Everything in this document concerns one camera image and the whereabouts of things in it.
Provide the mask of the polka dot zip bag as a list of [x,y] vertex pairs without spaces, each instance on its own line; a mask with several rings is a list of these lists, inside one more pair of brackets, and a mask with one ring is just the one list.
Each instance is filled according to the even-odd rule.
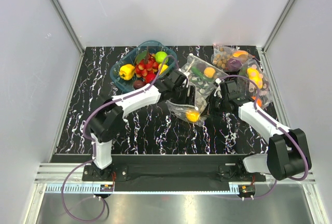
[[177,105],[174,103],[171,103],[170,100],[166,101],[166,105],[169,109],[169,111],[174,114],[178,119],[183,120],[185,122],[191,123],[186,118],[186,111],[189,110],[196,110],[200,113],[200,120],[196,123],[191,123],[197,126],[203,126],[205,120],[208,118],[206,113],[204,112],[206,110],[207,101],[206,99],[201,96],[198,91],[196,90],[196,99],[195,99],[195,106],[190,105]]

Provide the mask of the yellow fake bell pepper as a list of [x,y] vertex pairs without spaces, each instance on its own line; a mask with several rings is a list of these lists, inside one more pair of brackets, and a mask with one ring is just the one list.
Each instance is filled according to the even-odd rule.
[[119,70],[119,76],[123,80],[131,80],[135,74],[135,66],[132,64],[123,65]]

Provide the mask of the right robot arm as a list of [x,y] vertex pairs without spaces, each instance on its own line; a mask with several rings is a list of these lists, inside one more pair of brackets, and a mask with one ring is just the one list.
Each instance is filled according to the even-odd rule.
[[217,79],[215,85],[217,88],[210,94],[205,109],[207,115],[237,115],[268,143],[267,153],[243,158],[235,169],[237,178],[245,181],[254,173],[265,173],[276,180],[306,179],[312,163],[304,131],[291,129],[273,119],[258,106],[256,99],[244,95],[234,80]]

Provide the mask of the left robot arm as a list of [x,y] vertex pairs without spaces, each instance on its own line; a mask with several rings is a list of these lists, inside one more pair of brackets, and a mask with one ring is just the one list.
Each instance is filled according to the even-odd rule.
[[188,72],[175,69],[162,80],[155,77],[151,83],[137,90],[103,101],[90,114],[84,125],[83,136],[91,140],[91,165],[98,179],[107,180],[112,175],[112,144],[124,118],[136,110],[160,102],[185,102],[185,97],[194,93],[189,86],[188,76]]

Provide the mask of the yellow fake lemon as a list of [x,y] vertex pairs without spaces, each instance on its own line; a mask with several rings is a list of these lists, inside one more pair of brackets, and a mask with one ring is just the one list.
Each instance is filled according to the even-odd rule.
[[200,120],[200,113],[196,110],[189,110],[185,113],[186,118],[191,123],[196,123]]

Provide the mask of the dark red fake plum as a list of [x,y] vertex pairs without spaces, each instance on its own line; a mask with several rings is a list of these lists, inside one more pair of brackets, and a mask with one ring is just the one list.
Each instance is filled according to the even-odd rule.
[[146,83],[144,81],[142,81],[142,80],[135,80],[134,83],[133,83],[133,88],[135,90],[137,90],[137,89],[140,89],[140,88],[144,87],[145,85],[146,85]]

